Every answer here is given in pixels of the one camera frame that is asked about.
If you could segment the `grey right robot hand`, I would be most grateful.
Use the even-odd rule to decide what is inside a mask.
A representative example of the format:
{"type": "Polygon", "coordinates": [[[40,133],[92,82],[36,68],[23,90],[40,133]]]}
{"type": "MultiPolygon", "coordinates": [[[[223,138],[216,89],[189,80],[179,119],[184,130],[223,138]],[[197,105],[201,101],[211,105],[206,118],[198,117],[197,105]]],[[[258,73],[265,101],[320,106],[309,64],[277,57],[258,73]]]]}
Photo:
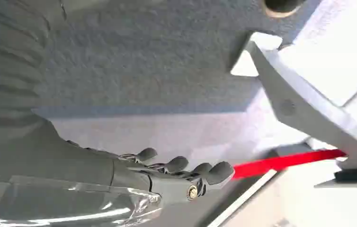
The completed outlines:
{"type": "Polygon", "coordinates": [[[49,121],[18,125],[0,121],[0,181],[13,183],[82,183],[105,190],[124,187],[151,192],[177,203],[220,189],[234,175],[227,162],[202,163],[186,172],[187,160],[145,164],[153,149],[115,155],[84,148],[61,138],[49,121]]]}

